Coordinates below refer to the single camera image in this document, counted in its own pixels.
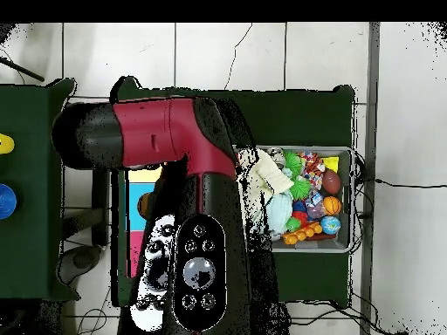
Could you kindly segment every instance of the basketball toy ball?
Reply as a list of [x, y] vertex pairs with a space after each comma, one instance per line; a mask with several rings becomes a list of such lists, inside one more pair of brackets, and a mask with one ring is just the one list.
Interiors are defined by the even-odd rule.
[[321, 219], [320, 225], [323, 228], [323, 232], [329, 235], [337, 234], [341, 227], [340, 220], [333, 215], [325, 215]]
[[335, 196], [327, 196], [323, 200], [323, 206], [328, 215], [336, 215], [341, 211], [341, 202]]
[[322, 186], [329, 194], [335, 195], [341, 188], [340, 177], [332, 169], [327, 169], [323, 174]]
[[147, 214], [148, 214], [148, 208], [149, 208], [149, 196], [150, 196], [150, 193], [143, 194], [140, 197], [140, 199], [138, 200], [138, 205], [137, 205], [138, 213], [146, 221], [148, 221]]

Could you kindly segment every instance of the toy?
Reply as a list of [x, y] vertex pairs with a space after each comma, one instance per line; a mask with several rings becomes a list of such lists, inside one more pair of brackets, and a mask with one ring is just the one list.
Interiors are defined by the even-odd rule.
[[279, 169], [283, 169], [285, 166], [285, 156], [284, 151], [280, 147], [270, 147], [267, 149], [267, 154], [269, 154], [273, 161], [276, 163]]
[[283, 174], [293, 181], [290, 191], [293, 200], [305, 200], [309, 194], [311, 183], [299, 175], [301, 171], [301, 160], [294, 152], [285, 151], [285, 168]]
[[296, 231], [296, 230], [298, 230], [298, 229], [301, 228], [301, 221], [298, 220], [298, 219], [295, 218], [295, 217], [290, 217], [290, 218], [289, 218], [289, 221], [287, 221], [287, 223], [285, 224], [285, 226], [287, 227], [287, 229], [288, 229], [290, 232], [293, 232], [293, 231]]
[[339, 171], [339, 157], [323, 158], [326, 169], [332, 169], [335, 173]]
[[316, 188], [311, 189], [309, 197], [306, 199], [306, 212], [308, 214], [307, 219], [309, 221], [321, 218], [326, 214], [323, 207], [323, 196], [321, 196]]
[[148, 207], [149, 207], [149, 196], [150, 196], [150, 193], [143, 194], [142, 196], [140, 196], [140, 199], [138, 200], [138, 204], [137, 204], [138, 213], [146, 221], [149, 221], [148, 217], [147, 217]]
[[292, 179], [296, 179], [301, 173], [301, 159], [298, 155], [290, 150], [284, 151], [285, 166], [292, 171]]
[[17, 198], [14, 191], [4, 184], [0, 184], [0, 220], [8, 218], [14, 213]]
[[301, 227], [304, 228], [307, 225], [307, 213], [306, 212], [299, 212], [294, 211], [292, 212], [292, 217], [296, 218], [301, 222]]
[[283, 240], [285, 244], [292, 245], [296, 242], [303, 242], [307, 237], [312, 237], [314, 234], [320, 234], [321, 231], [323, 229], [318, 222], [311, 222], [298, 231], [283, 234]]
[[307, 219], [310, 220], [316, 220], [318, 218], [321, 218], [323, 215], [326, 215], [326, 210], [323, 205], [323, 202], [319, 202], [317, 205], [308, 205], [307, 206]]
[[304, 200], [309, 195], [309, 190], [311, 188], [311, 183], [304, 177], [298, 176], [293, 180], [293, 185], [290, 188], [290, 192], [293, 195], [293, 200]]
[[301, 160], [304, 160], [304, 168], [302, 169], [301, 174], [305, 179], [308, 179], [314, 187], [320, 190], [323, 182], [322, 174], [326, 170], [323, 160], [320, 159], [316, 153], [312, 152], [300, 153], [299, 157]]
[[323, 232], [325, 234], [334, 235], [337, 234], [340, 230], [341, 223], [337, 217], [333, 215], [326, 215], [321, 219], [321, 227], [323, 228]]
[[340, 177], [332, 169], [328, 169], [323, 174], [322, 186], [329, 194], [335, 195], [340, 191]]
[[292, 215], [291, 192], [286, 190], [284, 193], [274, 195], [265, 206], [265, 209], [271, 236], [276, 238], [277, 235], [284, 234], [287, 221], [289, 221]]
[[336, 215], [341, 211], [341, 202], [335, 196], [327, 196], [323, 200], [323, 206], [328, 215]]
[[0, 154], [8, 154], [14, 150], [14, 140], [0, 133]]
[[307, 212], [306, 204], [304, 201], [295, 201], [292, 203], [292, 210], [298, 210], [299, 212]]

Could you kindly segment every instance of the red toy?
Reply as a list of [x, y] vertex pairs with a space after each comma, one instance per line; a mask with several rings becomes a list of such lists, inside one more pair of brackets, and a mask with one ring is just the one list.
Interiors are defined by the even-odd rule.
[[299, 220], [301, 222], [301, 228], [304, 228], [308, 224], [306, 212], [301, 212], [301, 211], [296, 210], [296, 211], [292, 212], [292, 217], [296, 218], [297, 220]]

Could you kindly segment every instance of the orange ball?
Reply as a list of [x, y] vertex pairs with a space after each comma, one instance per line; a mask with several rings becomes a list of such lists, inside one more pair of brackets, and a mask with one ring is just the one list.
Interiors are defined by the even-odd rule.
[[323, 200], [323, 206], [328, 215], [336, 215], [341, 211], [341, 202], [335, 196], [327, 196]]

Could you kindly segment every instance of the green mat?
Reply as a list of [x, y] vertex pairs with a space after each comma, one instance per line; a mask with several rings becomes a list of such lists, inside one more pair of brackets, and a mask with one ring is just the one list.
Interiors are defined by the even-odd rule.
[[[331, 92], [287, 90], [276, 92], [200, 91], [186, 88], [142, 89], [126, 78], [119, 99], [169, 95], [204, 96], [236, 101], [257, 145], [351, 147], [354, 91], [338, 86]], [[120, 176], [120, 209], [124, 209], [124, 177]], [[120, 212], [118, 301], [126, 305], [131, 279], [126, 277], [125, 212]], [[329, 300], [346, 307], [349, 254], [275, 253], [279, 298]]]
[[61, 165], [52, 122], [74, 81], [49, 86], [0, 85], [0, 133], [15, 141], [0, 154], [0, 182], [17, 196], [16, 211], [0, 220], [0, 298], [77, 299], [56, 277], [61, 219]]

